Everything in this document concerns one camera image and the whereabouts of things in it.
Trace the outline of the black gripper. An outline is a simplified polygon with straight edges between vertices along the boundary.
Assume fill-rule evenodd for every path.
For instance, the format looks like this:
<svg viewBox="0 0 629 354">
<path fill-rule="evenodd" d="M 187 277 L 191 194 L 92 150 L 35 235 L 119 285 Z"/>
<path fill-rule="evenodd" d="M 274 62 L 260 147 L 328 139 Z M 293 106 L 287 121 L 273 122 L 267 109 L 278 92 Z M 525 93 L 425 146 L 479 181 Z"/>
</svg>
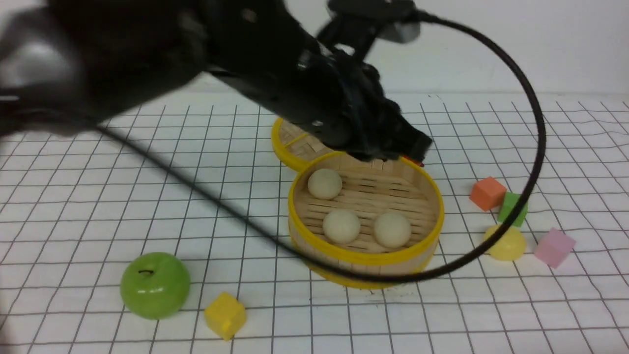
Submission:
<svg viewBox="0 0 629 354">
<path fill-rule="evenodd" d="M 209 73 L 333 150 L 360 161 L 422 161 L 432 139 L 386 98 L 379 71 L 326 48 L 283 0 L 203 0 Z"/>
</svg>

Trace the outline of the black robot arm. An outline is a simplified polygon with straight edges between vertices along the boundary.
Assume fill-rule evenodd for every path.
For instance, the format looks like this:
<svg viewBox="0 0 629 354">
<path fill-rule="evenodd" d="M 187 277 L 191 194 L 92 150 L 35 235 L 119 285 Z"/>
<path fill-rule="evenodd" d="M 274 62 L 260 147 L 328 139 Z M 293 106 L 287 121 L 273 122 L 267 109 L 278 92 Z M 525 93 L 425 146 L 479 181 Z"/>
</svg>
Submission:
<svg viewBox="0 0 629 354">
<path fill-rule="evenodd" d="M 364 63 L 419 34 L 411 0 L 331 0 L 313 36 L 283 0 L 48 0 L 1 34 L 1 134 L 86 130 L 202 73 L 361 161 L 422 160 L 432 139 Z"/>
</svg>

